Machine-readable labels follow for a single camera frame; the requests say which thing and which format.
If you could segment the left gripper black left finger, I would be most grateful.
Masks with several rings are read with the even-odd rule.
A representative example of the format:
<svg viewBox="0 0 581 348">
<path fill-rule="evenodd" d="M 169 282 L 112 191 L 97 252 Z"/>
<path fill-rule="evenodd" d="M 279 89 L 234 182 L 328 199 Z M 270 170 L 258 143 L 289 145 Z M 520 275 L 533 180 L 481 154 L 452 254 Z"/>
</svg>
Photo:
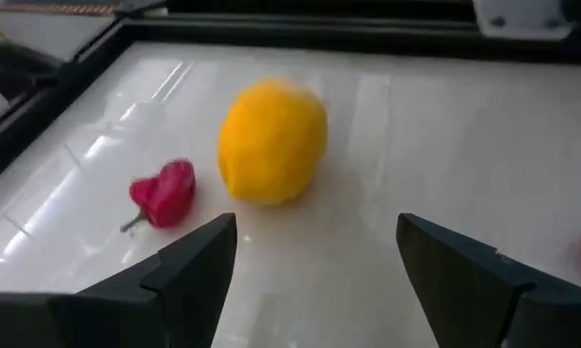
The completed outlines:
<svg viewBox="0 0 581 348">
<path fill-rule="evenodd" d="M 80 292 L 0 292 L 0 347 L 209 347 L 237 237 L 225 213 Z"/>
</svg>

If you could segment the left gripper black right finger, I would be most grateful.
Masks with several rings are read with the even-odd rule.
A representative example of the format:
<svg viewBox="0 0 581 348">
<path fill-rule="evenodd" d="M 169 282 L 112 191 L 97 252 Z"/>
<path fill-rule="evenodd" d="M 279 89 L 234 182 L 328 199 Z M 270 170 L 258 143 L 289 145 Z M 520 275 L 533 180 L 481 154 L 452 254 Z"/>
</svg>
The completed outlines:
<svg viewBox="0 0 581 348">
<path fill-rule="evenodd" d="M 581 347 L 581 287 L 413 214 L 396 242 L 441 347 Z"/>
</svg>

